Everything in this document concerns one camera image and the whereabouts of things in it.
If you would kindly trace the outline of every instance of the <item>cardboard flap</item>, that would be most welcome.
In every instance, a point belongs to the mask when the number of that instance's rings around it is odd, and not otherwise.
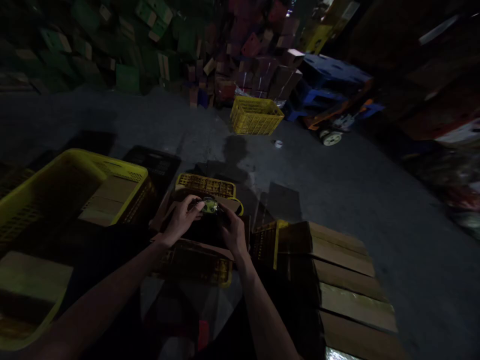
[[[397,332],[392,305],[320,283],[321,307],[348,318]]]
[[[313,260],[313,263],[320,282],[350,290],[382,302],[388,302],[376,278],[316,259]]]
[[[329,348],[364,360],[408,359],[395,336],[324,311],[319,314]]]

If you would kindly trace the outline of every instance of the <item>stacked cardboard boxes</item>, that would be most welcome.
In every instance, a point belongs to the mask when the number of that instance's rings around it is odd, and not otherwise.
[[[394,309],[360,240],[308,221],[282,227],[277,269],[318,309],[327,356],[407,358]]]

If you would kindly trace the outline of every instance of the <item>stack of boxes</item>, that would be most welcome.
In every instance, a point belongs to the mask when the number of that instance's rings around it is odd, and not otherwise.
[[[165,0],[74,0],[39,28],[32,25],[42,43],[4,43],[0,56],[41,93],[87,82],[136,95],[154,85],[170,92],[183,86],[192,107],[214,99],[232,104],[237,88],[261,99],[288,98],[302,76],[295,56],[288,57],[299,21],[287,17],[280,1],[230,0],[225,10],[208,4],[200,9],[192,1],[175,6]],[[193,9],[197,17],[189,16]],[[43,13],[40,7],[35,16]]]
[[[277,271],[317,309],[326,359],[407,358],[394,309],[361,241],[304,221],[281,227],[277,246]]]

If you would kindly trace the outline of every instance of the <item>pallet jack wheel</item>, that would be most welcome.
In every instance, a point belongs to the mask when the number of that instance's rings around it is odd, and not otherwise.
[[[328,133],[320,138],[321,142],[325,146],[332,146],[337,144],[340,140],[342,140],[342,134],[338,132]]]

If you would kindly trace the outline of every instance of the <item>small object in hand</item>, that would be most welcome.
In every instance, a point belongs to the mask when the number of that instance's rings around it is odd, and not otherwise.
[[[201,210],[205,214],[215,214],[219,209],[219,203],[211,198],[211,197],[204,197],[203,201],[205,202],[205,206]]]

